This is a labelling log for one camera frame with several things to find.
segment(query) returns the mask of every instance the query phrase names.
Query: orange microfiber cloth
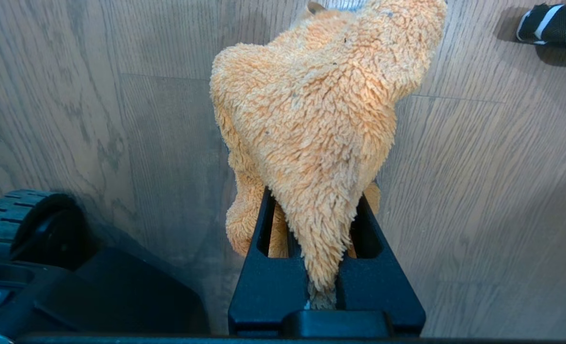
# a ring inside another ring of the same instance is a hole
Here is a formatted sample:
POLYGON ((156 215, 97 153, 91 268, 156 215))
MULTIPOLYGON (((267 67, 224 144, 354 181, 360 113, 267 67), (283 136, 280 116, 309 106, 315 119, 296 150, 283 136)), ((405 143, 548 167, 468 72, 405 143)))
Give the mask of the orange microfiber cloth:
POLYGON ((287 225, 309 276, 312 308, 335 304, 362 192, 394 143, 400 98, 419 87, 438 46, 445 0, 368 0, 357 12, 311 4, 266 46, 238 44, 213 62, 211 98, 238 194, 226 231, 246 255, 265 185, 277 207, 270 257, 287 225))

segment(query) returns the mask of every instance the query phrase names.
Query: black rubber wheel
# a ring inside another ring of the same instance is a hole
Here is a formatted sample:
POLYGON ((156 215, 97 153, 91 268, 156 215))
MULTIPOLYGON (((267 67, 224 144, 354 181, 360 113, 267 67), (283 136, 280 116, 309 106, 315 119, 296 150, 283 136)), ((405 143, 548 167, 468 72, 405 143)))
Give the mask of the black rubber wheel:
POLYGON ((65 209, 76 209, 64 193, 16 190, 0 198, 0 259, 11 259, 13 251, 34 233, 41 222, 65 209))

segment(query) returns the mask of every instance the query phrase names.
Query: laminate floorboard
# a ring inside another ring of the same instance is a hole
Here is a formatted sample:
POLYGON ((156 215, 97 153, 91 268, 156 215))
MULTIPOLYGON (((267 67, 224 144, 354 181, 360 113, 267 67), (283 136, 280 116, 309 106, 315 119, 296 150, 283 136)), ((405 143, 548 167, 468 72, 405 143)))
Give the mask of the laminate floorboard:
MULTIPOLYGON (((364 0, 326 0, 353 10, 364 0)), ((566 339, 566 50, 513 42, 534 0, 449 0, 397 105, 378 220, 426 337, 566 339)), ((0 0, 0 196, 72 194, 106 242, 196 290, 214 333, 242 258, 208 96, 213 57, 305 0, 0 0)))

